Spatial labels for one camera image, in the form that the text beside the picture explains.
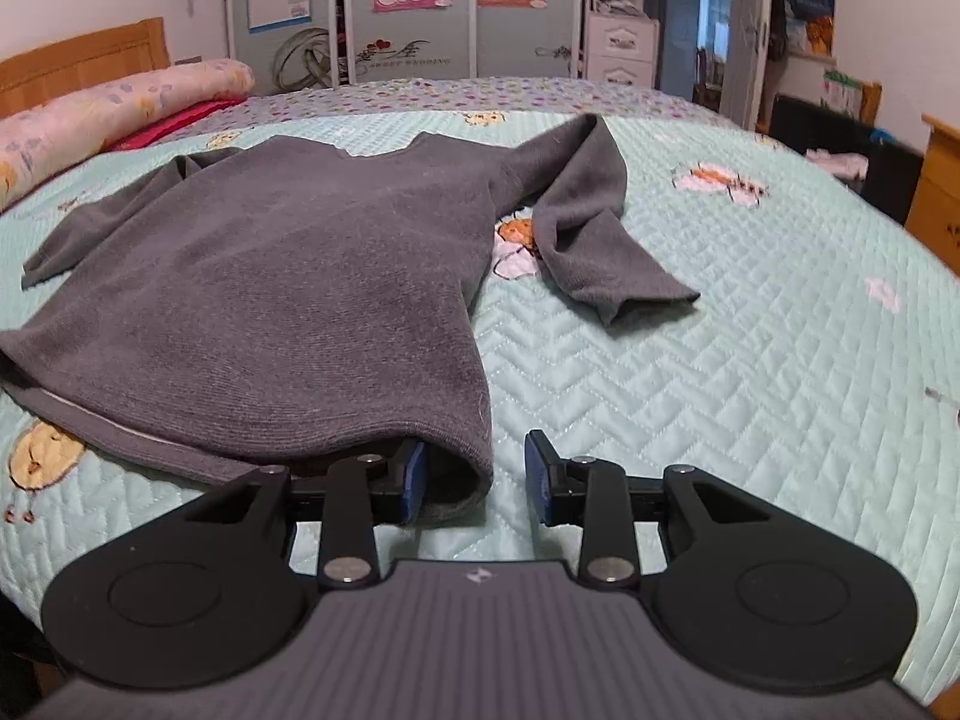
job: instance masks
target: gray sweater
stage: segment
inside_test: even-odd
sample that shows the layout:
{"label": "gray sweater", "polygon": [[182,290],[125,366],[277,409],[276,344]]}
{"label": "gray sweater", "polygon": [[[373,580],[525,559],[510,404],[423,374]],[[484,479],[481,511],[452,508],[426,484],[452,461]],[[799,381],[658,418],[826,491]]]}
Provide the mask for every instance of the gray sweater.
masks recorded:
{"label": "gray sweater", "polygon": [[546,271],[605,323],[697,298],[621,227],[626,181],[592,116],[513,149],[424,133],[371,157],[287,137],[178,157],[26,262],[24,288],[73,272],[0,332],[0,383],[89,445],[204,482],[421,437],[424,513],[450,517],[491,483],[467,308],[498,218],[536,201]]}

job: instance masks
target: metal screw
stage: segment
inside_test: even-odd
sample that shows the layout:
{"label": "metal screw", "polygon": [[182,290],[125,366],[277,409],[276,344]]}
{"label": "metal screw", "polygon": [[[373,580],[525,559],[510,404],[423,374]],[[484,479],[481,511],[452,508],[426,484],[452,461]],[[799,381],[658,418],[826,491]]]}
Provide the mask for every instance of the metal screw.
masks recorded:
{"label": "metal screw", "polygon": [[630,560],[622,557],[594,557],[587,566],[587,574],[600,581],[623,581],[634,574]]}
{"label": "metal screw", "polygon": [[326,576],[333,581],[342,581],[344,584],[360,581],[370,572],[370,564],[363,557],[335,557],[333,560],[328,560],[323,567],[323,573]]}

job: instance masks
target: red cloth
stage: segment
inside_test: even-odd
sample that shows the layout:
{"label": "red cloth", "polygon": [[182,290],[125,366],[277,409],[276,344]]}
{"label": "red cloth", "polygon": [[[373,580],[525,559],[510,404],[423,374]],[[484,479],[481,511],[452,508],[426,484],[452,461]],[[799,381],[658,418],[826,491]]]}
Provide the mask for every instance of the red cloth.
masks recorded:
{"label": "red cloth", "polygon": [[133,135],[123,138],[122,141],[117,141],[113,146],[108,148],[107,151],[132,151],[135,148],[150,146],[151,143],[156,143],[160,138],[169,135],[171,132],[176,132],[178,129],[183,129],[189,124],[193,124],[193,122],[205,119],[214,111],[239,105],[243,103],[244,99],[245,98],[208,100],[206,103],[191,105],[189,108],[184,108],[184,110],[175,113],[173,116],[168,116],[166,119],[161,119],[155,124],[150,124],[148,127],[134,132]]}

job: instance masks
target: pink floral pillow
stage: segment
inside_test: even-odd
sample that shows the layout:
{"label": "pink floral pillow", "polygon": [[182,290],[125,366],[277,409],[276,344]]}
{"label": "pink floral pillow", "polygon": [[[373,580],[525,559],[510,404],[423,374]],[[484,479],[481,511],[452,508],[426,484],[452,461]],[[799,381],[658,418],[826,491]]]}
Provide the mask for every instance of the pink floral pillow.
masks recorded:
{"label": "pink floral pillow", "polygon": [[233,59],[127,76],[0,121],[0,213],[37,184],[147,124],[205,100],[244,97],[253,71]]}

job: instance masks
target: wooden headboard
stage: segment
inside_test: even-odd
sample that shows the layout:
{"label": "wooden headboard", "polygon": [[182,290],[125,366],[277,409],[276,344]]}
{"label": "wooden headboard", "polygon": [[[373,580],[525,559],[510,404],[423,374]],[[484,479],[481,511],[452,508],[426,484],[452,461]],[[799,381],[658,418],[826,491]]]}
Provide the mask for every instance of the wooden headboard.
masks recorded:
{"label": "wooden headboard", "polygon": [[0,119],[69,92],[169,66],[163,19],[43,46],[0,62]]}

